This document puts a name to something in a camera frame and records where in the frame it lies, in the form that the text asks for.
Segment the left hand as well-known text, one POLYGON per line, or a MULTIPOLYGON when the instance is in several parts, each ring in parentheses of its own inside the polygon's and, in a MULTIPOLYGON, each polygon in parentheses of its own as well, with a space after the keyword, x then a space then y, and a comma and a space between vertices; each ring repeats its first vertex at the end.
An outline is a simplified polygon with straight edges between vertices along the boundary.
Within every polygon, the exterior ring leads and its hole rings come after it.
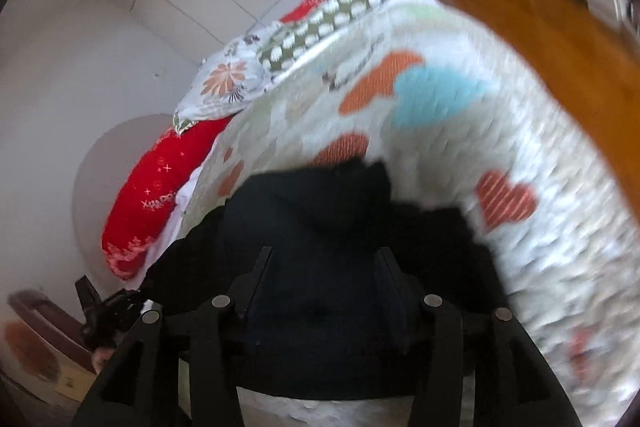
POLYGON ((104 366, 114 355, 116 349, 113 347, 99 347, 92 352, 91 363, 93 370, 99 374, 103 371, 104 366))

